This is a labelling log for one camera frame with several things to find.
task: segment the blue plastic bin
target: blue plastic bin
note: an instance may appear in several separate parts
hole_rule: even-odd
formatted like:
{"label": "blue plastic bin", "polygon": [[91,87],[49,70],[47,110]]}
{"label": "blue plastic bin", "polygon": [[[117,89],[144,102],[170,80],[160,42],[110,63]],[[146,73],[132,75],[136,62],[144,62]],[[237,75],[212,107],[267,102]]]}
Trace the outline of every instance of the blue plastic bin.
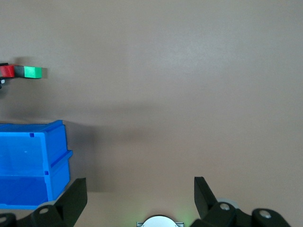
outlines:
{"label": "blue plastic bin", "polygon": [[70,181],[65,126],[0,124],[0,209],[36,209]]}

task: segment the bolt head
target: bolt head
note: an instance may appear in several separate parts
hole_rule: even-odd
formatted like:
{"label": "bolt head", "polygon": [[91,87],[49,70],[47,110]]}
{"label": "bolt head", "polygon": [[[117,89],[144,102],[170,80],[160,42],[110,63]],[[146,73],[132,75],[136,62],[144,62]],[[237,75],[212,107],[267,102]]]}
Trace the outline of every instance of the bolt head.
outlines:
{"label": "bolt head", "polygon": [[260,210],[260,211],[259,211],[259,214],[260,214],[262,217],[264,217],[264,218],[267,218],[267,219],[271,218],[270,213],[269,213],[268,211],[266,211],[266,210]]}
{"label": "bolt head", "polygon": [[221,203],[221,204],[220,204],[220,207],[221,207],[221,209],[223,209],[223,210],[230,210],[230,209],[231,209],[231,208],[229,207],[229,205],[226,204],[226,203]]}

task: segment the green block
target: green block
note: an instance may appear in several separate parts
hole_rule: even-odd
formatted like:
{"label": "green block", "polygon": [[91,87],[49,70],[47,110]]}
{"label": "green block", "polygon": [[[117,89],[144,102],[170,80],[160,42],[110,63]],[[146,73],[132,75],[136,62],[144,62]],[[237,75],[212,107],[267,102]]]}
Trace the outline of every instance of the green block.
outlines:
{"label": "green block", "polygon": [[25,78],[34,78],[34,79],[42,78],[42,68],[24,66],[24,77]]}

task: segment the red block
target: red block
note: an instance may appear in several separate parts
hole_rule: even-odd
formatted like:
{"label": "red block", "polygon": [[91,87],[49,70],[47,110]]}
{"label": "red block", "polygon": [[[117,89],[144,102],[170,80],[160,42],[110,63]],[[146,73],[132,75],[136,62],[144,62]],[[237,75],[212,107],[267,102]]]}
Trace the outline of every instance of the red block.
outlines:
{"label": "red block", "polygon": [[2,74],[2,77],[15,77],[15,71],[14,71],[14,66],[13,65],[3,65],[0,66],[0,71]]}

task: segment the small cube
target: small cube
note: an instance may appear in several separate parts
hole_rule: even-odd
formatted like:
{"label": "small cube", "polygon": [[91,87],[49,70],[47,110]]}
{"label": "small cube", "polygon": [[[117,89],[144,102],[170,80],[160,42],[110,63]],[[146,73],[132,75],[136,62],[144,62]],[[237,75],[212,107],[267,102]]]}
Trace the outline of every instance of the small cube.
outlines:
{"label": "small cube", "polygon": [[0,71],[1,71],[2,77],[6,77],[6,78],[15,77],[15,71],[14,71],[13,65],[0,66]]}
{"label": "small cube", "polygon": [[42,78],[42,68],[24,66],[24,77],[25,78],[34,78],[34,79]]}
{"label": "small cube", "polygon": [[15,70],[15,77],[25,77],[25,75],[24,75],[24,66],[15,65],[14,70]]}

